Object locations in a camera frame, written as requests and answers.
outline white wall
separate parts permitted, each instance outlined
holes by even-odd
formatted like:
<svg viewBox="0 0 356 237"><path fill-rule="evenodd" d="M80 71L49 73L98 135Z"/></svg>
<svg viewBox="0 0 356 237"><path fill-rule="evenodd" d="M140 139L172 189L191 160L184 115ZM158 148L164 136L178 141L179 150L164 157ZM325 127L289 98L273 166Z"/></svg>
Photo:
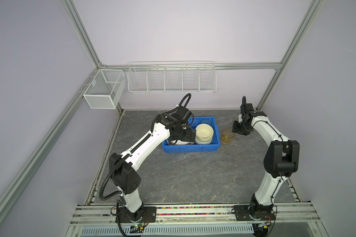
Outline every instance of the white wall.
<svg viewBox="0 0 356 237"><path fill-rule="evenodd" d="M116 110L83 101L0 228L0 237L65 236L83 205L116 121Z"/></svg>
<svg viewBox="0 0 356 237"><path fill-rule="evenodd" d="M0 1L0 196L92 70L58 0Z"/></svg>
<svg viewBox="0 0 356 237"><path fill-rule="evenodd" d="M74 0L100 60L278 62L311 0Z"/></svg>
<svg viewBox="0 0 356 237"><path fill-rule="evenodd" d="M218 70L217 91L192 93L187 107L238 109L243 96L257 106L274 73L274 69ZM126 87L120 104L124 109L171 109L186 93L131 94Z"/></svg>
<svg viewBox="0 0 356 237"><path fill-rule="evenodd" d="M356 236L356 0L326 1L263 111L299 141L293 178L329 236Z"/></svg>

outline stack of bowls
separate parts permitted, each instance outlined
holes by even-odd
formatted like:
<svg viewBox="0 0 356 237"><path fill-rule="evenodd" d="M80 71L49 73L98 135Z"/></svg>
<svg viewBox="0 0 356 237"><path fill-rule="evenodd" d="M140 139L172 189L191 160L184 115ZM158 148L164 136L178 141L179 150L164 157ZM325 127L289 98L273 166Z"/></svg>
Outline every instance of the stack of bowls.
<svg viewBox="0 0 356 237"><path fill-rule="evenodd" d="M214 130L208 124L200 124L196 128L195 142L200 145L210 144Z"/></svg>

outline white mesh basket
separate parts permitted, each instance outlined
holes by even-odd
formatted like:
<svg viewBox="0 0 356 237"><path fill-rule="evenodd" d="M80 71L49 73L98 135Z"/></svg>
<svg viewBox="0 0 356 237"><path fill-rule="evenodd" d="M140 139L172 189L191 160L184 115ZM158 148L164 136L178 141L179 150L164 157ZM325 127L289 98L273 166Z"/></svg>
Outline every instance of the white mesh basket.
<svg viewBox="0 0 356 237"><path fill-rule="evenodd" d="M123 70L100 69L83 96L91 108L116 109L125 84Z"/></svg>
<svg viewBox="0 0 356 237"><path fill-rule="evenodd" d="M215 92L215 64L130 67L128 89L131 93Z"/></svg>

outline blue cup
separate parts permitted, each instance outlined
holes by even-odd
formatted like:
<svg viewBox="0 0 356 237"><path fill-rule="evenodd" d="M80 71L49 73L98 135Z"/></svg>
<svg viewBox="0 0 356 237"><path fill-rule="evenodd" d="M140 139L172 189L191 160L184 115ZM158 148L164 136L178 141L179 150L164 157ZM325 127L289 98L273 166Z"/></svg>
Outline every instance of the blue cup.
<svg viewBox="0 0 356 237"><path fill-rule="evenodd" d="M202 119L199 124L208 124L212 127L212 122L209 119Z"/></svg>

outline table surface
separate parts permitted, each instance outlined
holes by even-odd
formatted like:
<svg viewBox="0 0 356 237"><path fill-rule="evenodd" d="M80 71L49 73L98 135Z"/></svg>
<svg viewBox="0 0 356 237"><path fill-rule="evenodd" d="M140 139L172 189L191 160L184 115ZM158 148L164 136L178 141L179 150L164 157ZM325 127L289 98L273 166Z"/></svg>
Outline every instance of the table surface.
<svg viewBox="0 0 356 237"><path fill-rule="evenodd" d="M112 152L120 154L136 143L150 129L157 113L125 111ZM195 117L215 117L221 133L224 128L232 127L239 111L195 110L192 113ZM138 188L141 200L144 204L249 203L264 177L263 159L267 149L255 130L248 136L236 134L231 143L221 143L214 152L165 153L159 145L137 171L142 180ZM103 177L108 173L107 162ZM115 190L117 187L110 180L104 195ZM116 203L117 199L115 195L106 201L96 199L95 203ZM287 181L275 202L294 202Z"/></svg>

